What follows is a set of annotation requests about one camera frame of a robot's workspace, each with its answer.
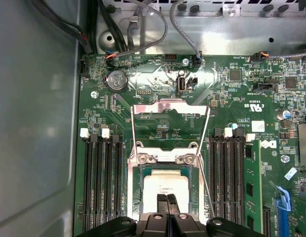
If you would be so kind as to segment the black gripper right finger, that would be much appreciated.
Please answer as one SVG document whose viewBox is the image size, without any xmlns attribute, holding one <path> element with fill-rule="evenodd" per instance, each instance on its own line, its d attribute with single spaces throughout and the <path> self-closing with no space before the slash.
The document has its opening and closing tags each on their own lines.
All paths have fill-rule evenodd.
<svg viewBox="0 0 306 237">
<path fill-rule="evenodd" d="M 263 234 L 221 217 L 204 225 L 192 215 L 181 213 L 174 194 L 167 196 L 172 237 L 262 237 Z"/>
</svg>

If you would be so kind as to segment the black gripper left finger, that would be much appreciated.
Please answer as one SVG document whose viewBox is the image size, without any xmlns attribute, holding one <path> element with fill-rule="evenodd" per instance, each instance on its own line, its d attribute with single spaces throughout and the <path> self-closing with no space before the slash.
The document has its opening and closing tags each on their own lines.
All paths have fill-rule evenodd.
<svg viewBox="0 0 306 237">
<path fill-rule="evenodd" d="M 157 212 L 144 213 L 136 222 L 130 217 L 117 217 L 87 232 L 81 237 L 167 237 L 169 236 L 169 205 L 166 195 L 157 195 Z"/>
</svg>

